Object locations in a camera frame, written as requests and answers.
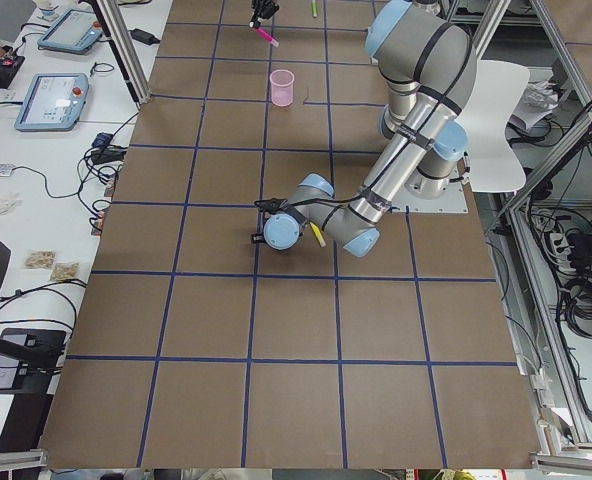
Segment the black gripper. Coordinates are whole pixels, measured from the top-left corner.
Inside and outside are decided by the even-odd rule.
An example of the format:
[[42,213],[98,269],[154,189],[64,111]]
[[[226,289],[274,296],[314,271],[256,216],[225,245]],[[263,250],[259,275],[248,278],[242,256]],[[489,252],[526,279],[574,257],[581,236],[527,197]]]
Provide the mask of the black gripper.
[[271,19],[280,9],[280,5],[275,0],[253,0],[251,6],[250,28],[259,28],[261,20]]

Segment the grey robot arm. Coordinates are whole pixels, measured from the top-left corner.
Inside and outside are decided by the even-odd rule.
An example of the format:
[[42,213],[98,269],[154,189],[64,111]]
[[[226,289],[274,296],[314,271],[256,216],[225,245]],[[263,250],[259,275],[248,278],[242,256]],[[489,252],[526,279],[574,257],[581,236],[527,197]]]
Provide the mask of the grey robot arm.
[[257,201],[267,215],[257,241],[287,250],[314,224],[352,255],[365,256],[396,194],[467,105],[477,58],[460,27],[410,1],[390,1],[369,27],[365,50],[390,89],[382,120],[389,143],[351,198],[335,198],[332,185],[311,173],[290,198]]

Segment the arm mounting base plate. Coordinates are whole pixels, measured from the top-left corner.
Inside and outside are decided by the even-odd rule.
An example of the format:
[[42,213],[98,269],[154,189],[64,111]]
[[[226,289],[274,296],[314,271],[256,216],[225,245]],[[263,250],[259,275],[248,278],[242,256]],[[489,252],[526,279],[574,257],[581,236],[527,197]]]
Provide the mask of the arm mounting base plate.
[[469,212],[458,168],[448,177],[432,179],[416,170],[392,200],[397,213],[467,214]]

